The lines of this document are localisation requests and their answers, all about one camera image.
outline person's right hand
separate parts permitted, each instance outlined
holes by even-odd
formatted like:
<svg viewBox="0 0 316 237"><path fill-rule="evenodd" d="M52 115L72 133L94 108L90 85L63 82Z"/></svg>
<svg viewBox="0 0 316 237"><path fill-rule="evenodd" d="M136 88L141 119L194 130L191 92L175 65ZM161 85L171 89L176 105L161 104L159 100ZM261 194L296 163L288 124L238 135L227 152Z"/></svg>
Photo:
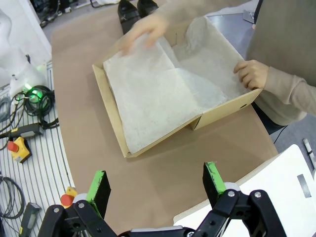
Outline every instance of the person's right hand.
<svg viewBox="0 0 316 237"><path fill-rule="evenodd" d="M168 26L169 22L164 16L156 13L151 14L134 24L133 28L122 38L119 47L123 54L128 54L134 41L145 33L149 34L146 47L151 47L159 37L164 35Z"/></svg>

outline striped metal surface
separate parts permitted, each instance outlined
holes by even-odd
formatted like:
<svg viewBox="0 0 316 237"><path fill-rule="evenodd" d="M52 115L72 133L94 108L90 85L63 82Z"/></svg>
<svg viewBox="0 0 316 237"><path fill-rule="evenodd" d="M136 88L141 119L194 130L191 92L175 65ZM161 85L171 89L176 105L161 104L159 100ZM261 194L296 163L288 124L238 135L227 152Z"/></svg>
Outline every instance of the striped metal surface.
<svg viewBox="0 0 316 237"><path fill-rule="evenodd" d="M47 66L48 87L54 89L52 65ZM0 91L0 98L8 94L8 87ZM57 115L54 108L45 118L46 121L53 121ZM30 117L24 113L20 122L21 125L27 125L37 122L36 117ZM0 127L5 127L8 120L3 122ZM60 196L65 193L68 186L74 187L60 128L45 130L44 135L27 139L33 153L23 164L13 160L7 149L0 151L0 171L2 176L10 177L22 188L26 204L34 202L39 205L40 211L37 222L32 230L32 237L36 237L46 209L52 204L60 204ZM3 147L6 139L0 139L0 147ZM8 204L8 190L3 184L0 185L0 208L4 212ZM14 214L17 213L21 198L16 192L16 204ZM3 222L7 237L16 237L21 225L22 216L16 220L6 219Z"/></svg>

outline red button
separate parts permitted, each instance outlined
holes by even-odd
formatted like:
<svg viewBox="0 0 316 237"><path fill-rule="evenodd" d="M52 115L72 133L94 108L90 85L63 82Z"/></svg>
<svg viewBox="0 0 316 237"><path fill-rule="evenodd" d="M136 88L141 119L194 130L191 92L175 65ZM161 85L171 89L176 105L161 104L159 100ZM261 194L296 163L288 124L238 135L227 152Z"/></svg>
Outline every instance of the red button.
<svg viewBox="0 0 316 237"><path fill-rule="evenodd" d="M16 145L14 142L12 141L9 141L8 142L8 145L7 145L7 148L9 151L12 151L12 152L18 152L19 151L19 146Z"/></svg>
<svg viewBox="0 0 316 237"><path fill-rule="evenodd" d="M70 196L68 194L64 194L64 195L61 196L60 201L61 201L62 205L70 206L71 204L73 204L74 197Z"/></svg>

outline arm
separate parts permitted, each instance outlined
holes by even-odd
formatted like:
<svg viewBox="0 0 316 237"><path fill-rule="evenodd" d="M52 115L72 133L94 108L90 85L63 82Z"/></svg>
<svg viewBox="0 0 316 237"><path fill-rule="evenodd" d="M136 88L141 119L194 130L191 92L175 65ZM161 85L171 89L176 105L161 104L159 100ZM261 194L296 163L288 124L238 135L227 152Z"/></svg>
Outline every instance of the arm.
<svg viewBox="0 0 316 237"><path fill-rule="evenodd" d="M316 87L308 85L303 78L270 67L264 89L283 103L316 116Z"/></svg>
<svg viewBox="0 0 316 237"><path fill-rule="evenodd" d="M249 0L170 0L155 13L163 15L170 23L180 23L219 11L225 7L239 6Z"/></svg>

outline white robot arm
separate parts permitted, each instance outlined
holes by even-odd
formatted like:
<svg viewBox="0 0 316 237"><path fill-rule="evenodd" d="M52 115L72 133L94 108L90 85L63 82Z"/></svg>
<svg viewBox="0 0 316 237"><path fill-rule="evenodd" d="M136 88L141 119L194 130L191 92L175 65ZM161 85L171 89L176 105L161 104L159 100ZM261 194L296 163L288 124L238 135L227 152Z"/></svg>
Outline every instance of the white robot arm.
<svg viewBox="0 0 316 237"><path fill-rule="evenodd" d="M46 85L46 79L31 65L20 48L9 43L12 21L0 9L0 68L11 76L10 97L16 93L29 90L30 86Z"/></svg>

